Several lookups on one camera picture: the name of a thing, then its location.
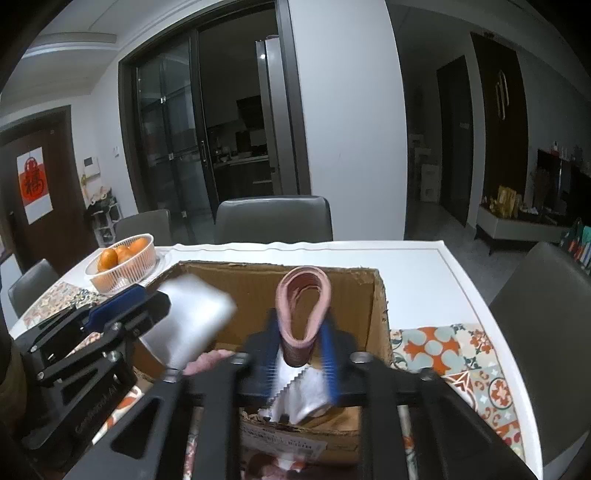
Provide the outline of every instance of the cardboard box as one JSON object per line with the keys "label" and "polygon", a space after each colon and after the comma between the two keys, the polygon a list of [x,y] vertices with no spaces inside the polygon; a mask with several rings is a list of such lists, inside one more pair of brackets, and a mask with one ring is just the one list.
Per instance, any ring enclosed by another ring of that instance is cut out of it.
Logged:
{"label": "cardboard box", "polygon": [[[192,273],[228,292],[237,310],[212,347],[236,349],[246,338],[266,327],[267,314],[275,306],[275,289],[293,267],[266,264],[181,262],[159,275],[149,286],[154,291],[169,278]],[[351,333],[359,350],[368,351],[390,364],[392,350],[386,297],[377,270],[368,268],[323,268],[332,284],[330,305],[336,327]],[[306,319],[317,292],[304,293],[293,322],[293,332],[302,338]],[[137,342],[134,365],[158,378],[164,367]],[[242,443],[251,450],[272,455],[295,455],[317,463],[356,463],[358,460],[359,409],[332,408],[320,419],[299,426],[271,424],[256,414],[241,412]]]}

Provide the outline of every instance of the floral table mat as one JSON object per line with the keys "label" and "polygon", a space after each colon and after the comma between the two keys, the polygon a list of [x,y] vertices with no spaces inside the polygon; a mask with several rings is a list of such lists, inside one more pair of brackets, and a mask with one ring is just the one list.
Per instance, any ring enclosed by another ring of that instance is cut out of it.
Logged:
{"label": "floral table mat", "polygon": [[[480,324],[390,331],[392,367],[434,369],[525,461],[519,421],[495,349]],[[417,461],[408,409],[399,408],[410,478]]]}
{"label": "floral table mat", "polygon": [[58,282],[41,295],[29,311],[25,312],[22,321],[26,328],[31,328],[73,303],[76,304],[76,308],[80,308],[89,303],[101,303],[106,299],[107,297],[95,291],[76,287],[64,281]]}

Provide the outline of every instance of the white plastic basket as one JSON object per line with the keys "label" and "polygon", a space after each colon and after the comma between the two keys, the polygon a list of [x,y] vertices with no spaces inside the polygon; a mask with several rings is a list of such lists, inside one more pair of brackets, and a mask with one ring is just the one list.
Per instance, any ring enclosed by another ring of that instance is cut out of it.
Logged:
{"label": "white plastic basket", "polygon": [[149,233],[130,236],[121,242],[117,242],[110,248],[116,248],[120,245],[128,247],[138,238],[148,239],[148,245],[140,253],[126,260],[121,265],[117,265],[104,272],[99,272],[98,263],[100,254],[98,254],[86,267],[86,276],[99,293],[115,295],[131,284],[141,281],[154,268],[156,264],[156,249],[154,248],[154,237]]}

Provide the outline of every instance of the glass panel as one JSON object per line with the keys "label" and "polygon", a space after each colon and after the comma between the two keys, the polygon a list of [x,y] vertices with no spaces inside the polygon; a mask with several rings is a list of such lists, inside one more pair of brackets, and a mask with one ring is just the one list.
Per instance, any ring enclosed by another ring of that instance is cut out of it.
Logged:
{"label": "glass panel", "polygon": [[166,96],[191,85],[189,72],[189,41],[163,53],[164,94]]}
{"label": "glass panel", "polygon": [[151,193],[157,209],[166,208],[170,211],[173,240],[176,243],[188,245],[189,234],[186,220],[181,214],[172,167],[173,164],[168,157],[161,158],[150,165],[148,176]]}
{"label": "glass panel", "polygon": [[171,167],[168,157],[163,158],[158,163],[150,165],[148,176],[156,208],[167,208],[171,213],[176,213],[180,212],[180,207]]}
{"label": "glass panel", "polygon": [[197,152],[176,160],[187,218],[198,244],[213,243],[213,216],[207,196],[201,158]]}
{"label": "glass panel", "polygon": [[166,135],[164,133],[164,118],[160,104],[141,112],[144,152],[148,165],[156,159],[168,156]]}
{"label": "glass panel", "polygon": [[139,104],[143,107],[162,97],[160,90],[160,58],[156,57],[138,69]]}
{"label": "glass panel", "polygon": [[186,88],[173,97],[167,98],[166,110],[170,121],[170,136],[173,151],[178,152],[197,145],[195,117],[191,89]]}

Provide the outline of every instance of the gray tile floor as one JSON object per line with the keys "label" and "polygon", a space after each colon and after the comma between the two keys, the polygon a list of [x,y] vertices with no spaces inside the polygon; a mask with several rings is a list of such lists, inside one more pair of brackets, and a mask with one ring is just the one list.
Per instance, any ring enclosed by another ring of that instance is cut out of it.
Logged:
{"label": "gray tile floor", "polygon": [[480,239],[436,203],[413,202],[408,209],[406,240],[443,240],[460,262],[487,303],[523,260],[525,251],[495,251],[488,256],[488,247]]}

